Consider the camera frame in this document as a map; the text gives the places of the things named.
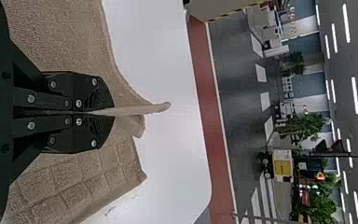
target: crosswalk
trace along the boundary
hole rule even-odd
[[[254,189],[251,197],[252,208],[245,211],[245,217],[241,220],[241,224],[278,224],[276,222],[272,223],[269,220],[263,222],[262,218],[257,218],[278,218],[272,181],[271,179],[266,179],[263,174],[261,174],[259,184]]]

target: screw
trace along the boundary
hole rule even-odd
[[[55,82],[55,81],[50,81],[50,87],[51,87],[52,89],[56,88],[56,87],[57,87],[57,82]]]
[[[36,124],[33,121],[28,122],[27,128],[32,131],[36,127]]]
[[[35,100],[34,95],[29,94],[29,95],[28,95],[28,99],[27,99],[28,103],[33,104],[33,103],[34,103],[34,100]]]
[[[71,124],[71,119],[65,119],[65,124],[66,124],[66,125]]]
[[[81,100],[76,100],[76,107],[80,108],[82,106]]]
[[[83,123],[82,119],[76,119],[76,125],[80,126]]]
[[[48,140],[48,143],[51,145],[54,145],[55,141],[56,141],[55,137],[50,137],[50,139]]]
[[[92,141],[91,141],[91,146],[92,146],[92,147],[96,147],[96,146],[97,146],[97,141],[92,140]]]

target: beige carpet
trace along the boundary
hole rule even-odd
[[[101,0],[3,3],[12,40],[41,71],[99,75],[117,105],[149,104],[117,69]],[[145,125],[143,117],[131,119]],[[100,150],[40,155],[10,187],[4,222],[78,223],[140,185],[146,176],[132,136],[119,123]]]

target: red stripe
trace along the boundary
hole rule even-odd
[[[235,219],[232,217],[234,205],[206,24],[190,17],[188,36],[212,179],[211,220],[213,224],[235,224]]]

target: yellow vehicle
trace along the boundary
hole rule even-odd
[[[262,162],[265,166],[265,178],[275,178],[277,182],[294,182],[294,163],[291,150],[266,152]]]

